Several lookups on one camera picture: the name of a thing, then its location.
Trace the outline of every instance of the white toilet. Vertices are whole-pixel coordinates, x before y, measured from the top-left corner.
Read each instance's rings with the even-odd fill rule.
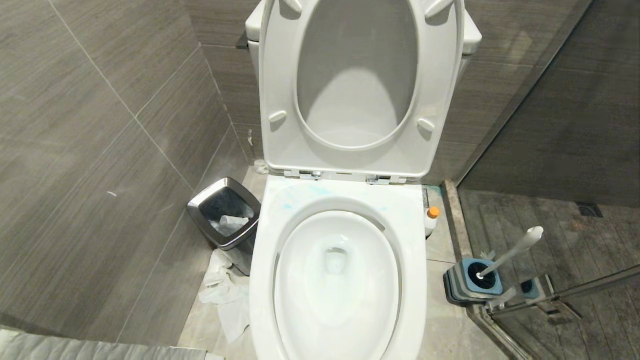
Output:
[[[415,359],[424,208],[463,54],[462,0],[266,0],[260,359]]]

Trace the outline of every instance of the gray floor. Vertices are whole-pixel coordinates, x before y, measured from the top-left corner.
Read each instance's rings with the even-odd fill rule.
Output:
[[[474,254],[503,254],[526,229],[545,228],[542,241],[500,269],[508,286],[549,274],[565,290],[640,264],[640,209],[600,206],[603,218],[584,217],[574,202],[460,190]],[[503,327],[540,356],[640,358],[640,286],[624,286],[574,300],[583,320],[549,325],[531,310]]]

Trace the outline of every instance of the toilet brush holder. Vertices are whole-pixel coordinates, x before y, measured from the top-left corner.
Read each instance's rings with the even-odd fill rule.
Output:
[[[474,293],[485,294],[489,296],[499,296],[504,291],[500,274],[498,271],[492,271],[486,274],[482,279],[478,278],[478,274],[485,271],[493,261],[483,259],[462,259],[462,270],[464,274],[463,287],[473,291]]]

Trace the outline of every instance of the stainless steel trash can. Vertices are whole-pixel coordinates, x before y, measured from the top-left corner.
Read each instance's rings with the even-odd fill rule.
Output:
[[[249,276],[260,218],[258,199],[236,180],[226,177],[189,201],[187,210],[207,239]],[[237,223],[228,225],[226,219]]]

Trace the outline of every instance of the toilet lid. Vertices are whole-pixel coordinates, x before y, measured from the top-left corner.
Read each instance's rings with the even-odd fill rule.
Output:
[[[398,314],[396,258],[372,222],[347,211],[313,215],[280,254],[276,320],[291,359],[380,359]]]
[[[269,0],[260,34],[273,169],[428,173],[460,67],[462,0]]]

